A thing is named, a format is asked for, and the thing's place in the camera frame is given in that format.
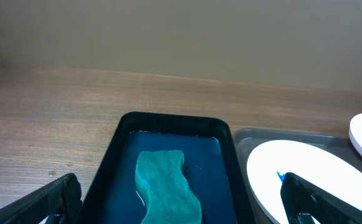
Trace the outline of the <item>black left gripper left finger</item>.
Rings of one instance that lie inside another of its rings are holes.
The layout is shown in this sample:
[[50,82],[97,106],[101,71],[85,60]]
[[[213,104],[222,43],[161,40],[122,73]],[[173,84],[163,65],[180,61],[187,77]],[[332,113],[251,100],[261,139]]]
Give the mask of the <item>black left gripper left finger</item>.
[[81,186],[68,173],[0,209],[3,223],[76,223],[82,208]]

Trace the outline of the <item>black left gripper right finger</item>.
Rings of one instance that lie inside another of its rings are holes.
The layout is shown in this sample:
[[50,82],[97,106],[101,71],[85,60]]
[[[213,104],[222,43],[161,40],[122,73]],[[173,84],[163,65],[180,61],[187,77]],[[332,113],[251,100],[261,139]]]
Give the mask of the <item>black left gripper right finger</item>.
[[280,195],[291,224],[362,224],[361,210],[294,173],[283,176]]

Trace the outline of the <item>white plate with blue stain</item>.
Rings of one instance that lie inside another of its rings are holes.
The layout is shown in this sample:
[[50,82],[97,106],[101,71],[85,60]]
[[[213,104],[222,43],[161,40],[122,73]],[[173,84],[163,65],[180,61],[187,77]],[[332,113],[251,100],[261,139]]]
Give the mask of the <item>white plate with blue stain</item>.
[[252,193],[274,223],[287,223],[281,178],[292,172],[362,211],[362,172],[343,159],[302,142],[273,140],[255,147],[247,159]]

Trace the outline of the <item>green yellow scrub sponge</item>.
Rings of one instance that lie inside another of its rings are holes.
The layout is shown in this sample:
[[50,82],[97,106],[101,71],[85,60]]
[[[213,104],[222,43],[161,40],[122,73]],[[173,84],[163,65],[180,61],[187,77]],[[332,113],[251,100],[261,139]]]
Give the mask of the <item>green yellow scrub sponge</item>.
[[183,175],[184,153],[142,151],[135,169],[136,191],[146,207],[142,223],[200,224],[202,209]]

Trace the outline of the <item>grey metal serving tray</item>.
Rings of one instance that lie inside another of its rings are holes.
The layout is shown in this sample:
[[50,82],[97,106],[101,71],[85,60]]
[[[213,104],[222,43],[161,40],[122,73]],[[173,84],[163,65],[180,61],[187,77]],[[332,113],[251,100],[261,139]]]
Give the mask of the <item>grey metal serving tray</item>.
[[244,175],[247,192],[253,207],[254,216],[258,223],[272,222],[260,208],[253,196],[252,189],[247,177],[246,164],[252,150],[258,145],[273,140],[289,140],[302,142],[311,146],[319,147],[345,162],[349,163],[362,172],[362,158],[356,153],[349,139],[324,136],[317,134],[293,133],[287,131],[274,131],[266,129],[245,128],[237,131],[234,135],[234,144],[239,164]]

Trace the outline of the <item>black water tray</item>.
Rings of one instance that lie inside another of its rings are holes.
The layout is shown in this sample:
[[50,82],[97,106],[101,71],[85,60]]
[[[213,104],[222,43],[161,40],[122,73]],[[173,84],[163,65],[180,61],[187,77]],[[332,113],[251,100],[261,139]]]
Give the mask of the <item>black water tray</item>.
[[183,174],[202,208],[203,223],[255,223],[232,134],[216,118],[130,112],[116,128],[85,196],[79,223],[140,223],[136,191],[141,151],[184,153]]

